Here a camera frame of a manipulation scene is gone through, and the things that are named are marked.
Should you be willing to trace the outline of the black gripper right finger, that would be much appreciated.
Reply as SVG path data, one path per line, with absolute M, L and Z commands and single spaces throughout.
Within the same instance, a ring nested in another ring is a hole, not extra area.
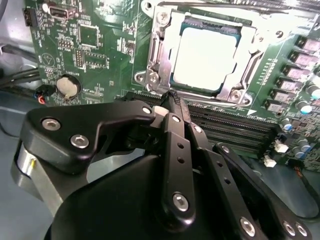
M 312 233 L 285 203 L 227 145 L 211 146 L 204 131 L 192 123 L 187 104 L 174 97 L 174 111 L 187 126 L 191 149 L 222 212 L 218 224 L 225 240 L 311 240 Z

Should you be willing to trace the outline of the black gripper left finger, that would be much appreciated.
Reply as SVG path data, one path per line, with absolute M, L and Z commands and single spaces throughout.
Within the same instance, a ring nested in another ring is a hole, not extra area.
M 155 210 L 168 222 L 193 222 L 196 200 L 192 174 L 195 125 L 186 103 L 169 91 L 159 106 L 141 100 L 39 108 L 26 114 L 21 129 L 21 147 L 34 156 L 47 182 L 36 188 L 55 221 L 65 218 L 94 219 L 125 207 L 112 196 L 125 193 L 133 210 L 135 184 L 116 188 L 110 184 L 108 196 L 102 183 L 87 183 L 91 163 L 113 155 L 143 149 L 138 162 L 160 163 L 162 186 L 156 188 Z

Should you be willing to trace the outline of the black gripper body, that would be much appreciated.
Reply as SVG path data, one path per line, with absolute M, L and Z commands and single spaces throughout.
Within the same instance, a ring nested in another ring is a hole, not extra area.
M 222 202 L 205 177 L 193 175 L 194 223 L 170 232 L 161 215 L 163 163 L 142 156 L 72 193 L 50 227 L 52 240 L 235 240 Z

